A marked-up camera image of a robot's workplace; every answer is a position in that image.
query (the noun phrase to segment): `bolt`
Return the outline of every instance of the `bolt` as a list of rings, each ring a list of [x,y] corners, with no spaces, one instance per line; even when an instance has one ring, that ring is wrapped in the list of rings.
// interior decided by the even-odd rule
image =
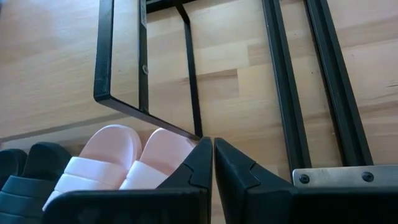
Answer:
[[[372,182],[374,180],[374,176],[371,172],[363,172],[362,179],[366,182]]]
[[[147,65],[143,65],[143,66],[142,66],[142,71],[143,71],[146,75],[148,75],[148,67],[147,67]]]
[[[307,174],[302,174],[300,175],[300,177],[298,178],[300,180],[301,183],[303,184],[307,184],[310,182],[310,177]]]

